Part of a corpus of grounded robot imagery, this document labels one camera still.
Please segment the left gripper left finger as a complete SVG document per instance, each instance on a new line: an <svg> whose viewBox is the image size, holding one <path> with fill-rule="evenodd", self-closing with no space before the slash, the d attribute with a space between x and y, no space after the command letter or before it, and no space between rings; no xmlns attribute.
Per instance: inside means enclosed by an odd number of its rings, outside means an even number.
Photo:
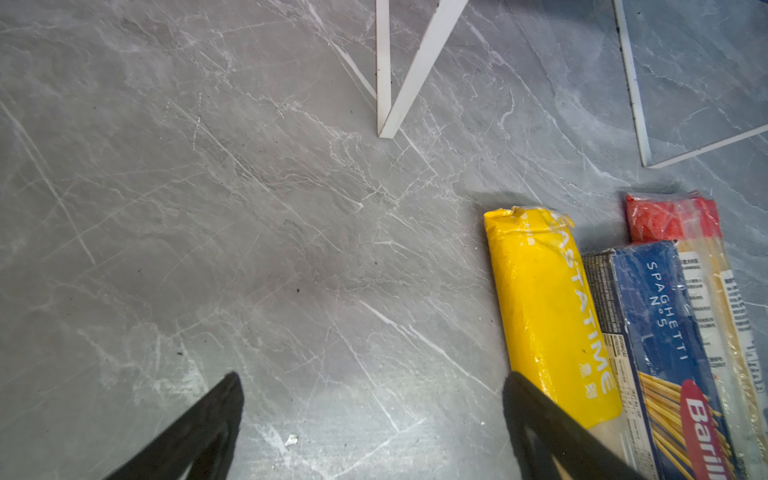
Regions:
<svg viewBox="0 0 768 480"><path fill-rule="evenodd" d="M244 407L239 375L228 373L110 479L225 479Z"/></svg>

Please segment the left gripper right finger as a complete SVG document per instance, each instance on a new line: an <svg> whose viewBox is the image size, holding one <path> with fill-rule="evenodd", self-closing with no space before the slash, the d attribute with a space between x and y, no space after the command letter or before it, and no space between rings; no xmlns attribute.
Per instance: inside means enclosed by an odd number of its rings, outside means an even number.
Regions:
<svg viewBox="0 0 768 480"><path fill-rule="evenodd" d="M524 479L641 477L521 373L508 375L502 402Z"/></svg>

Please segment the yellow Pastatime spaghetti bag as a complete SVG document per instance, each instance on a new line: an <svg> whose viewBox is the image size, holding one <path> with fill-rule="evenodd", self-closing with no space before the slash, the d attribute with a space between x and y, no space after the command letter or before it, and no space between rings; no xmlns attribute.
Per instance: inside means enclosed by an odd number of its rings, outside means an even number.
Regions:
<svg viewBox="0 0 768 480"><path fill-rule="evenodd" d="M515 206L485 213L484 225L512 371L634 466L572 220L541 206Z"/></svg>

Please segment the blue Barilla spaghetti box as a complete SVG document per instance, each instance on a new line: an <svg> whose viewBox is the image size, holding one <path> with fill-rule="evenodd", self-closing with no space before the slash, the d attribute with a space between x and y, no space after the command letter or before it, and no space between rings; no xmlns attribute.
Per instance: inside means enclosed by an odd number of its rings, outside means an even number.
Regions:
<svg viewBox="0 0 768 480"><path fill-rule="evenodd" d="M678 250L670 241L584 257L597 318L647 479L742 479Z"/></svg>

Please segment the red-ended spaghetti bag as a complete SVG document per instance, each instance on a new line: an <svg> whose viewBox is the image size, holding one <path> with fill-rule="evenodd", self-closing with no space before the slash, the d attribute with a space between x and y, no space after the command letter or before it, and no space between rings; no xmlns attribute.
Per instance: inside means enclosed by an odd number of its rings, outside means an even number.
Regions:
<svg viewBox="0 0 768 480"><path fill-rule="evenodd" d="M716 202L697 192L629 194L626 211L633 242L675 243L736 460L748 479L765 479L767 386Z"/></svg>

